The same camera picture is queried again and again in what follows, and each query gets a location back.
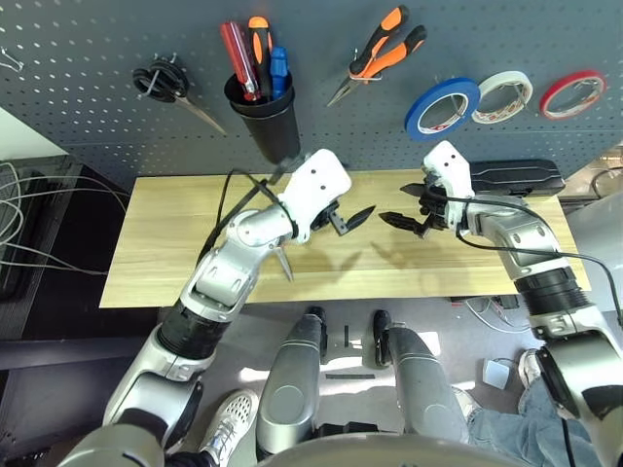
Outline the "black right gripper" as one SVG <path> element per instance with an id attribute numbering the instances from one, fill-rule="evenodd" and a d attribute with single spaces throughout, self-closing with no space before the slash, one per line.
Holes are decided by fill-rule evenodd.
<path id="1" fill-rule="evenodd" d="M 445 219 L 447 201 L 444 188 L 424 183 L 410 183 L 401 187 L 400 191 L 414 198 L 420 198 L 420 213 L 425 219 L 421 224 L 414 218 L 387 211 L 379 214 L 385 223 L 396 229 L 412 232 L 420 238 L 424 238 L 430 230 L 443 231 L 448 228 Z"/>

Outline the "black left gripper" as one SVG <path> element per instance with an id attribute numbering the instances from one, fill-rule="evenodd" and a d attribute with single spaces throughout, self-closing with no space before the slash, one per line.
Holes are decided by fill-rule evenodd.
<path id="1" fill-rule="evenodd" d="M 338 213 L 339 207 L 340 204 L 337 201 L 333 201 L 322 211 L 320 211 L 311 222 L 311 230 L 315 232 L 331 225 L 338 235 L 345 235 L 361 226 L 376 208 L 375 205 L 366 207 L 345 221 L 344 218 Z"/>

